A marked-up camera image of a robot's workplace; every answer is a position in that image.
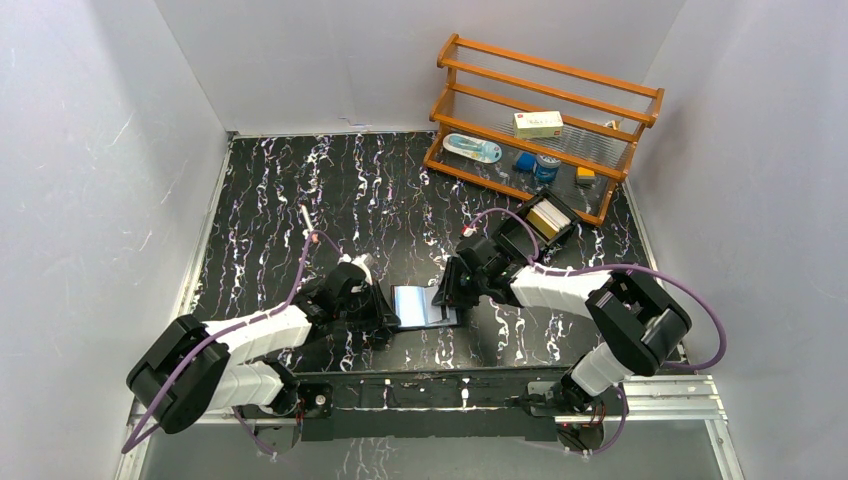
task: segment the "white wall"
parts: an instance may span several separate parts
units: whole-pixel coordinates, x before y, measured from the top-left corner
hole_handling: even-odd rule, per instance
[[[667,90],[634,196],[660,267],[725,318],[750,479],[848,471],[846,45],[845,2],[690,1],[645,79]],[[690,337],[712,354],[707,323]]]
[[[461,36],[641,81],[683,0],[156,0],[227,130],[433,129]]]
[[[226,136],[152,0],[0,1],[0,132],[0,478],[110,478]]]

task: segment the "purple cable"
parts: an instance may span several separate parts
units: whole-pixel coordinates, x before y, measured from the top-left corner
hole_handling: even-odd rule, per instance
[[[621,436],[621,432],[624,431],[624,419],[627,418],[627,415],[630,413],[630,405],[627,404],[627,395],[624,393],[624,389],[618,386],[613,386],[612,388],[618,393],[619,398],[621,398],[621,421],[618,422],[618,428],[615,430],[610,441],[605,445],[598,447],[597,450],[593,450],[592,455],[604,453],[612,447],[612,444],[618,440],[618,437]]]
[[[514,214],[513,212],[510,212],[509,210],[507,210],[505,208],[497,208],[497,207],[490,208],[488,210],[484,210],[484,211],[480,212],[476,217],[474,217],[474,220],[471,220],[471,223],[469,223],[468,226],[473,227],[474,224],[479,222],[481,218],[483,218],[484,216],[486,216],[490,213],[495,213],[495,212],[506,213],[507,215],[514,218],[516,221],[518,221],[518,223],[522,227],[524,227],[524,230],[527,230],[527,234],[530,235],[530,241],[533,242],[533,256],[532,257],[528,256],[527,261],[530,263],[530,265],[533,265],[535,263],[534,260],[539,258],[539,242],[536,241],[536,235],[533,234],[533,230],[530,229],[530,225],[527,225],[527,222],[522,220],[521,217]]]
[[[686,370],[686,371],[694,372],[696,370],[704,370],[706,368],[710,368],[710,367],[714,366],[715,364],[717,364],[718,362],[721,361],[721,359],[724,357],[725,352],[727,352],[727,332],[724,329],[724,324],[721,323],[721,320],[719,320],[719,318],[718,318],[718,314],[707,303],[707,301],[706,301],[706,299],[704,299],[704,297],[697,294],[696,292],[694,292],[692,289],[690,289],[686,285],[683,285],[682,283],[680,283],[679,280],[676,280],[673,277],[670,277],[670,276],[668,276],[668,275],[666,275],[662,272],[658,272],[656,270],[652,270],[650,268],[643,267],[641,265],[630,265],[630,264],[622,264],[622,263],[611,264],[611,265],[598,265],[597,267],[588,267],[588,268],[584,268],[584,269],[581,269],[581,270],[571,270],[571,271],[569,271],[569,270],[559,270],[559,269],[546,269],[543,272],[540,271],[540,270],[537,270],[537,271],[540,271],[541,273],[543,273],[545,275],[552,276],[552,277],[568,277],[568,276],[571,276],[571,275],[583,275],[583,274],[586,274],[586,273],[603,272],[603,271],[611,271],[611,270],[615,270],[615,271],[636,271],[636,272],[647,273],[648,275],[659,278],[660,280],[664,280],[664,281],[674,285],[675,287],[679,288],[683,293],[689,295],[690,297],[692,297],[693,300],[698,302],[698,304],[704,309],[704,311],[707,312],[707,315],[710,316],[710,319],[715,324],[716,331],[718,332],[718,351],[716,352],[715,356],[713,356],[713,358],[707,360],[704,363],[699,363],[697,365],[687,365],[687,364],[684,364],[684,363],[673,363],[673,362],[666,363],[666,365],[673,367],[673,368],[677,368],[679,370]]]
[[[253,443],[255,443],[257,447],[259,447],[259,450],[262,450],[262,452],[266,455],[274,455],[275,453],[277,453],[277,451],[274,450],[274,447],[263,442],[259,437],[256,436],[255,433],[253,433],[253,429],[250,428],[250,425],[247,424],[247,421],[245,421],[244,417],[241,416],[241,413],[239,413],[238,409],[235,407],[233,407],[233,416],[236,417],[236,420],[238,420],[241,426],[244,427],[247,434],[250,435],[250,438],[253,439]]]
[[[147,411],[144,412],[144,415],[142,415],[139,419],[138,425],[136,425],[135,428],[133,428],[133,431],[130,432],[130,437],[127,439],[127,442],[124,444],[123,448],[121,448],[121,453],[129,453],[133,448],[138,446],[139,443],[143,442],[144,439],[149,437],[151,433],[153,433],[154,431],[156,431],[156,429],[159,428],[159,425],[154,425],[148,430],[146,430],[144,433],[142,433],[144,426],[147,425],[148,421],[150,421],[150,417],[153,415],[153,412],[156,410],[159,404],[162,403],[162,399],[165,398],[165,395],[168,393],[168,390],[171,389],[171,387],[177,381],[177,378],[179,378],[180,374],[183,373],[183,370],[188,367],[188,365],[191,363],[192,360],[194,360],[197,354],[199,354],[204,348],[206,348],[207,345],[228,333],[235,332],[236,330],[248,324],[253,324],[265,320],[266,318],[268,318],[268,315],[277,315],[289,306],[295,294],[297,293],[297,287],[300,285],[300,280],[301,278],[303,278],[303,269],[306,266],[306,254],[309,252],[309,245],[312,244],[312,236],[316,234],[324,237],[327,242],[333,247],[333,249],[335,249],[335,251],[339,253],[339,255],[341,255],[341,250],[339,250],[338,245],[336,245],[335,242],[333,242],[333,240],[330,239],[330,237],[328,237],[326,233],[322,232],[321,230],[312,230],[311,232],[309,232],[309,234],[306,235],[306,241],[303,243],[303,251],[300,253],[300,263],[297,267],[297,274],[295,275],[294,284],[292,285],[292,289],[289,292],[289,296],[286,298],[286,301],[281,303],[279,306],[271,309],[269,312],[267,312],[267,314],[266,312],[257,313],[253,317],[248,319],[247,322],[239,322],[235,325],[231,325],[221,330],[220,332],[217,332],[213,335],[204,338],[203,341],[198,343],[197,346],[195,346],[188,353],[188,355],[183,358],[179,365],[177,365],[177,368],[175,368],[171,375],[168,376],[168,379],[165,380],[165,383],[162,385],[162,388],[160,388],[156,396],[153,397],[153,401],[150,402],[150,405],[147,406]]]

